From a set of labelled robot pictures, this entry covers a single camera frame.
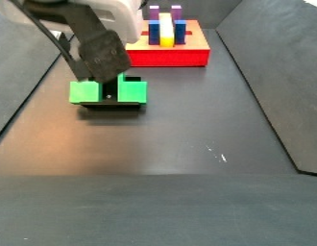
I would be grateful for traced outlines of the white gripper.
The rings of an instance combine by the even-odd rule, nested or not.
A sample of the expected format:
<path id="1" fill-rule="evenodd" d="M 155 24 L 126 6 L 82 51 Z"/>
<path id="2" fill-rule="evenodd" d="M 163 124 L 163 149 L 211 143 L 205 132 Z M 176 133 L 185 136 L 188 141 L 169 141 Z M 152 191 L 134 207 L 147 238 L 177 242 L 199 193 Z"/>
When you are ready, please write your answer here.
<path id="1" fill-rule="evenodd" d="M 88 5 L 108 30 L 114 30 L 122 43 L 134 43 L 143 30 L 143 0 L 29 0 L 44 6 L 68 2 Z M 0 13 L 13 23 L 30 25 L 34 23 L 15 8 L 10 0 L 0 0 Z"/>

